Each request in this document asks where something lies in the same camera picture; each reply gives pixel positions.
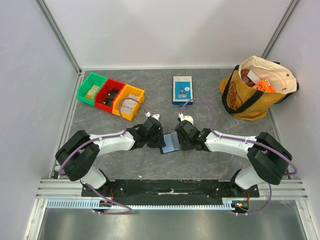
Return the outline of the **black card holder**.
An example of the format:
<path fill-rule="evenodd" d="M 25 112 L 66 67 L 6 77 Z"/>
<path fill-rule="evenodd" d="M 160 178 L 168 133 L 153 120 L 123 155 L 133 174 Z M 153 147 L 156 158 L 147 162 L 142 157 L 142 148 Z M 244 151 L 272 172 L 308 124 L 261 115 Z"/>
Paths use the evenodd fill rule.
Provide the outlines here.
<path fill-rule="evenodd" d="M 165 146 L 160 148 L 160 153 L 168 154 L 180 150 L 178 134 L 176 132 L 167 133 L 163 136 Z"/>

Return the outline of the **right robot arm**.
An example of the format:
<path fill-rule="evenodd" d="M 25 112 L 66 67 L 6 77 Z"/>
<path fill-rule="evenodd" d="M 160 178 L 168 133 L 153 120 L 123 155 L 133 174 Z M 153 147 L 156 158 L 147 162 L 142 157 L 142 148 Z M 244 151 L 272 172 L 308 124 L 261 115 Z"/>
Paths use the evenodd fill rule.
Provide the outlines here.
<path fill-rule="evenodd" d="M 198 130 L 187 120 L 181 121 L 175 131 L 183 151 L 221 152 L 249 160 L 251 166 L 238 170 L 230 181 L 229 191 L 235 197 L 262 182 L 279 185 L 292 161 L 292 155 L 267 132 L 235 136 L 212 132 L 209 128 Z"/>

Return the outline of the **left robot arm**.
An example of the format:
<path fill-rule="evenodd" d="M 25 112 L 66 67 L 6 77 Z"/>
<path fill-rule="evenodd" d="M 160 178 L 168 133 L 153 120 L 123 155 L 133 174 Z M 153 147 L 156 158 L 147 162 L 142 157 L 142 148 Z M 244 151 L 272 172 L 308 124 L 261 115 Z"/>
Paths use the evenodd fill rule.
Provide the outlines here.
<path fill-rule="evenodd" d="M 89 135 L 85 130 L 79 130 L 57 151 L 55 159 L 70 181 L 80 180 L 92 186 L 92 190 L 103 197 L 110 192 L 110 184 L 106 175 L 93 167 L 96 158 L 144 146 L 165 146 L 159 114 L 149 116 L 143 124 L 130 127 L 125 133 Z"/>

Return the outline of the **plastic bags in yellow bin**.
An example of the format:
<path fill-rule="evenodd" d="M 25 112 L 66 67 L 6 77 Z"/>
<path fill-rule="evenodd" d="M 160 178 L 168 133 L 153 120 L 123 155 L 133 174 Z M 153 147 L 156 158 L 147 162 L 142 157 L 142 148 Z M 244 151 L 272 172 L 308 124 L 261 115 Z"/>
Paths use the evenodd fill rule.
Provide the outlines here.
<path fill-rule="evenodd" d="M 133 108 L 135 106 L 135 104 L 137 103 L 135 100 L 138 100 L 138 96 L 134 95 L 134 94 L 129 94 L 127 96 L 129 99 L 125 99 L 121 105 L 121 112 L 130 115 L 133 111 Z"/>

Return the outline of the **blue white box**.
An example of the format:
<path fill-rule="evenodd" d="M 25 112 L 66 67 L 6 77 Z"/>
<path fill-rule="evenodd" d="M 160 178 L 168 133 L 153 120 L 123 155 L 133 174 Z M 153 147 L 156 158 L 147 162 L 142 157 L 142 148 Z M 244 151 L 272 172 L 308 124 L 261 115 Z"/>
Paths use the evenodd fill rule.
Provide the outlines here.
<path fill-rule="evenodd" d="M 193 81 L 191 76 L 173 76 L 172 79 L 172 104 L 183 106 L 193 104 Z"/>

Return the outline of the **yellow plastic bin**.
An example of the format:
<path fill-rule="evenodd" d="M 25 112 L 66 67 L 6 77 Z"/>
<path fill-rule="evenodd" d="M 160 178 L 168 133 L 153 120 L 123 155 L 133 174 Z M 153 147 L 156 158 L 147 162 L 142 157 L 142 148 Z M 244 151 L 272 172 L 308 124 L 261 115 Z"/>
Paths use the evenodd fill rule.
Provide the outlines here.
<path fill-rule="evenodd" d="M 116 116 L 120 116 L 120 112 L 124 119 L 132 121 L 137 115 L 140 105 L 134 101 L 137 100 L 141 104 L 144 102 L 145 91 L 135 86 L 125 84 L 118 96 L 115 98 L 112 113 Z"/>

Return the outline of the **black parts in red bin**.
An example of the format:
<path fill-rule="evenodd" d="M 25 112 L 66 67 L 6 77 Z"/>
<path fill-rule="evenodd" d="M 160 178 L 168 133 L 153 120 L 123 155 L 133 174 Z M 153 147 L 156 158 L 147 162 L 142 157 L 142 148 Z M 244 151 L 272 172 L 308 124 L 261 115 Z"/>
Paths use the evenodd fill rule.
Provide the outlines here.
<path fill-rule="evenodd" d="M 118 89 L 115 89 L 115 88 L 111 89 L 108 92 L 107 96 L 104 98 L 102 104 L 107 107 L 112 107 L 113 101 L 117 97 L 118 93 L 119 93 Z"/>

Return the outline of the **red plastic bin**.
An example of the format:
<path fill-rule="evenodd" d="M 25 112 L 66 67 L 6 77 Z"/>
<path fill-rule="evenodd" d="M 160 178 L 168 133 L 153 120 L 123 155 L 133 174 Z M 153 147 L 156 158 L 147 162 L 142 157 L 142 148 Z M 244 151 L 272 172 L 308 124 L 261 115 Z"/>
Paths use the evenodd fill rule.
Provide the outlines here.
<path fill-rule="evenodd" d="M 126 84 L 108 78 L 95 96 L 94 106 L 108 113 L 113 112 L 114 102 Z"/>

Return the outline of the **yellow canvas tote bag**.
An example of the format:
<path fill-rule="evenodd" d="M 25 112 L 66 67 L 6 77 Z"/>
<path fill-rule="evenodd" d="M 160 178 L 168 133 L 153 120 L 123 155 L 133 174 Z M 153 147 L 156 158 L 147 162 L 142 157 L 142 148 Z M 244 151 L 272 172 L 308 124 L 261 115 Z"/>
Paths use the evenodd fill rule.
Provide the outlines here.
<path fill-rule="evenodd" d="M 253 55 L 236 65 L 219 89 L 224 109 L 230 115 L 256 121 L 266 117 L 272 105 L 295 93 L 299 83 L 280 63 Z"/>

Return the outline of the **tan blocks in green bin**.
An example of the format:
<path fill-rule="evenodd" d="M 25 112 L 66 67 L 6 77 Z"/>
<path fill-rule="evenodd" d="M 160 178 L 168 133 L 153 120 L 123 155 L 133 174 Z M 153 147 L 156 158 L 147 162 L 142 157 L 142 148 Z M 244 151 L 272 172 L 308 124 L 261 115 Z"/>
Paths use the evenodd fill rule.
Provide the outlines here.
<path fill-rule="evenodd" d="M 85 98 L 86 99 L 89 99 L 89 100 L 93 100 L 94 99 L 94 96 L 95 94 L 99 91 L 99 86 L 98 85 L 93 85 L 89 91 L 85 94 Z"/>

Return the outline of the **orange box in bag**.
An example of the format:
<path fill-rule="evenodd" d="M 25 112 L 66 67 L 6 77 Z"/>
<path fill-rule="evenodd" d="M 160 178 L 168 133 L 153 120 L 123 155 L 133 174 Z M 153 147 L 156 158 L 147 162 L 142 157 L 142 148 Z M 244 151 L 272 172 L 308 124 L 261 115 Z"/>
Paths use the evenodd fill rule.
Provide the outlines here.
<path fill-rule="evenodd" d="M 254 89 L 261 91 L 261 92 L 270 92 L 270 93 L 275 93 L 275 89 L 273 88 L 272 84 L 270 83 L 270 81 L 265 78 L 263 80 L 261 80 L 260 82 L 256 83 L 253 86 Z"/>

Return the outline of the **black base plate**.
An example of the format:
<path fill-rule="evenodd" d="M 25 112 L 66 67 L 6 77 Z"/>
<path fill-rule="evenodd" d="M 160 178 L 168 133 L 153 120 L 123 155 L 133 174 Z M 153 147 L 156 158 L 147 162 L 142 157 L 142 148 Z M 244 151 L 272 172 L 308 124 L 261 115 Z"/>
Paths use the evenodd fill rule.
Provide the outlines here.
<path fill-rule="evenodd" d="M 229 181 L 216 179 L 116 179 L 108 180 L 97 191 L 127 206 L 221 205 L 223 198 L 260 196 L 257 185 L 241 190 Z"/>

